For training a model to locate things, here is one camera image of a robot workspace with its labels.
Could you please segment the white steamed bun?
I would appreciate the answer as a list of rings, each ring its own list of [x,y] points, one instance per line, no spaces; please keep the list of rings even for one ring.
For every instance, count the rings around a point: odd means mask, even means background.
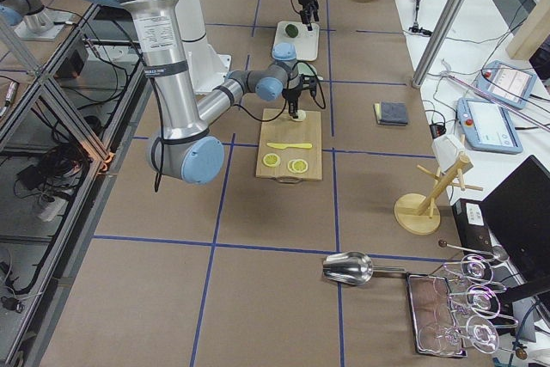
[[[293,116],[290,117],[292,121],[303,122],[307,118],[307,114],[303,110],[298,110]]]

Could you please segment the light green bowl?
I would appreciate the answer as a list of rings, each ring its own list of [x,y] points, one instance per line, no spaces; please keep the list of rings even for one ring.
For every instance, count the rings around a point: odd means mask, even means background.
[[[304,82],[313,82],[318,79],[318,73],[316,68],[308,62],[298,61],[296,63],[296,71],[298,76]]]

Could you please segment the green avocado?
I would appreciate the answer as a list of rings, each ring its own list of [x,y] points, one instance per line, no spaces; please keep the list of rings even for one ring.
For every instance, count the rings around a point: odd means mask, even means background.
[[[286,33],[286,35],[292,39],[295,39],[298,35],[299,35],[299,29],[296,25],[294,24],[287,24],[285,27],[284,27],[284,32]]]

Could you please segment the white bear serving tray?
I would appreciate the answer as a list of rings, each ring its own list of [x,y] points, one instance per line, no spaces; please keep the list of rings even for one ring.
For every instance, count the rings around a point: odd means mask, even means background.
[[[297,28],[296,37],[292,38],[286,33],[285,29],[288,25],[294,25]],[[300,21],[280,21],[276,28],[273,46],[290,43],[295,47],[296,57],[299,60],[313,62],[318,56],[320,26],[313,22],[311,27],[312,30],[309,31],[308,27]]]

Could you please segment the yellow plastic knife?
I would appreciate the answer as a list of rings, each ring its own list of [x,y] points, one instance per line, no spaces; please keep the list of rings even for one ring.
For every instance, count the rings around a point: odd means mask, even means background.
[[[311,149],[313,149],[313,145],[311,143],[284,144],[284,143],[268,142],[268,143],[266,143],[266,146],[269,147],[269,148],[278,149],[278,150],[287,150],[287,149],[311,150]]]

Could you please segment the wooden cutting board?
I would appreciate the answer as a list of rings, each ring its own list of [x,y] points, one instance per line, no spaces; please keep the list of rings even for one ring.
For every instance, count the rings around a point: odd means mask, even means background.
[[[255,176],[282,182],[322,180],[321,113],[304,111],[295,120],[266,109],[260,127]]]

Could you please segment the lower lemon slice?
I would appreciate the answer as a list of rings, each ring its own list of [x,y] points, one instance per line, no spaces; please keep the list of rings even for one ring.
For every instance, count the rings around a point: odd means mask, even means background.
[[[276,153],[267,153],[262,158],[262,163],[268,168],[276,168],[281,163],[281,158]]]

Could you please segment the lemon slice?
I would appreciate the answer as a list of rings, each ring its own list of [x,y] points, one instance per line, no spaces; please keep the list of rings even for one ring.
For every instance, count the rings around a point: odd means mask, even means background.
[[[292,163],[293,173],[304,174],[309,170],[309,164],[306,160],[293,159],[292,161],[293,161]]]
[[[262,158],[262,163],[268,168],[276,168],[281,163],[281,158],[276,153],[267,153]]]

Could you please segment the upper lemon slice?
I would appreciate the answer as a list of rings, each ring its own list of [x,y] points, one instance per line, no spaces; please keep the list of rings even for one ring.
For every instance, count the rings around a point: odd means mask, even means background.
[[[292,163],[293,173],[304,174],[309,170],[309,164],[306,160],[293,159],[292,161],[293,161]]]

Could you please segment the grey folded cloth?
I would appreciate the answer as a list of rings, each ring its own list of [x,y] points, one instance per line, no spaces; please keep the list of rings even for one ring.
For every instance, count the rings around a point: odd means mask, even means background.
[[[401,102],[375,102],[373,105],[376,122],[379,125],[404,126],[409,122],[406,106]]]

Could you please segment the wooden mug tree stand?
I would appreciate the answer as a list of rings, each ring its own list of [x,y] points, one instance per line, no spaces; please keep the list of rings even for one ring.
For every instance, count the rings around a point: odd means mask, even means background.
[[[433,188],[427,196],[420,193],[408,193],[398,198],[394,204],[394,216],[397,223],[415,235],[430,235],[436,232],[441,223],[441,215],[436,201],[447,187],[458,187],[462,191],[467,189],[483,190],[483,187],[465,183],[464,174],[472,167],[473,164],[465,152],[459,153],[446,172],[442,172],[439,168],[437,172],[433,173],[418,165],[418,170],[434,180]]]

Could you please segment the metal scoop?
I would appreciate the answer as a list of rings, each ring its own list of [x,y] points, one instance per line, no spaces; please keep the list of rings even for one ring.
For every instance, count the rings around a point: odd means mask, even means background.
[[[362,252],[328,255],[322,262],[323,275],[332,281],[363,285],[374,276],[405,275],[406,269],[395,266],[375,266],[373,260]]]

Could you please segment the near blue teach pendant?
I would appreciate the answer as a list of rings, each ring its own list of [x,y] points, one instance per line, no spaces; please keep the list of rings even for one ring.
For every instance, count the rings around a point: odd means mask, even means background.
[[[456,114],[472,149],[511,155],[523,152],[508,111],[499,105],[461,98],[456,103]]]

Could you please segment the blue teach pendant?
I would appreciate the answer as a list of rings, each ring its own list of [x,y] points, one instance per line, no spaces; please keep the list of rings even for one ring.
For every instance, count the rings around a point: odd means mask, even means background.
[[[476,87],[494,99],[524,109],[535,86],[535,73],[494,60],[476,77]]]
[[[523,152],[508,111],[499,105],[461,98],[456,103],[456,114],[472,149],[511,155]]]

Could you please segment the far blue teach pendant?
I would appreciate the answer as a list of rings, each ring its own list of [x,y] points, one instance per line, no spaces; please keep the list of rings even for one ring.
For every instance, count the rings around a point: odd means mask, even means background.
[[[476,87],[494,99],[524,109],[535,86],[535,73],[494,60],[476,77]]]

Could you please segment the clear wine glass far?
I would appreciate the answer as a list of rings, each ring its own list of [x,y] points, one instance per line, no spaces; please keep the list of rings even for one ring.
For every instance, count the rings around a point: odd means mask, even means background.
[[[444,271],[457,283],[487,285],[493,281],[493,269],[488,260],[478,254],[467,254],[460,261],[443,264]]]

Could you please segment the clear wine glass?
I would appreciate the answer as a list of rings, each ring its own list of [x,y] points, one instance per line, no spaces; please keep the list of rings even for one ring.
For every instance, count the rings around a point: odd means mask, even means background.
[[[488,260],[478,254],[467,254],[460,261],[443,264],[444,271],[457,283],[487,285],[493,281],[493,269]]]
[[[484,285],[471,285],[465,291],[450,292],[434,309],[437,321],[458,321],[460,318],[469,318],[473,315],[489,321],[500,319],[505,325],[518,325],[515,317],[502,312],[497,294]]]
[[[420,351],[443,358],[458,357],[466,344],[484,354],[493,354],[499,347],[496,328],[477,315],[463,325],[434,321],[422,327],[417,338]]]

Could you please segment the black laptop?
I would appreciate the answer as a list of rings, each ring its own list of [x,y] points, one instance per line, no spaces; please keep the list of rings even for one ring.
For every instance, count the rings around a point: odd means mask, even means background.
[[[549,274],[549,171],[527,157],[482,202],[489,229],[524,279]]]

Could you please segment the black glass tray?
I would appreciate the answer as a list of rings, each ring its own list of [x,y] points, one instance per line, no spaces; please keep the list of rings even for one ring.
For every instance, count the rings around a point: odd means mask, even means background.
[[[443,351],[441,339],[427,337],[435,333],[434,324],[456,325],[449,310],[449,288],[445,277],[409,273],[406,275],[406,294],[412,320],[412,334],[416,353],[440,358],[466,358],[467,351],[460,340],[454,352]]]

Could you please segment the clear wine glass middle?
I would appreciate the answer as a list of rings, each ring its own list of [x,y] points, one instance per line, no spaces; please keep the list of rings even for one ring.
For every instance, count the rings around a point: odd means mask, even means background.
[[[434,309],[437,321],[458,321],[460,318],[469,318],[473,315],[489,321],[500,319],[505,325],[518,325],[515,317],[502,312],[497,294],[484,285],[471,285],[465,291],[450,292]]]

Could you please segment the clear wine glass near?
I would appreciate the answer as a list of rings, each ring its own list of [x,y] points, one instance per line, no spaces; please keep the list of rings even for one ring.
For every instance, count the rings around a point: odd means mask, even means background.
[[[422,327],[417,338],[420,351],[443,358],[458,357],[466,344],[484,354],[493,354],[499,347],[496,328],[477,315],[463,325],[434,321]]]

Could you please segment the aluminium frame post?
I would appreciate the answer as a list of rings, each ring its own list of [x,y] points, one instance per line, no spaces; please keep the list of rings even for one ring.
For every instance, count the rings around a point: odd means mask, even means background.
[[[464,0],[447,0],[444,5],[433,34],[428,41],[428,44],[412,77],[412,86],[414,88],[419,89],[422,86],[429,69],[434,63],[435,58],[437,57],[437,54],[439,53],[444,40],[461,9],[463,2]]]

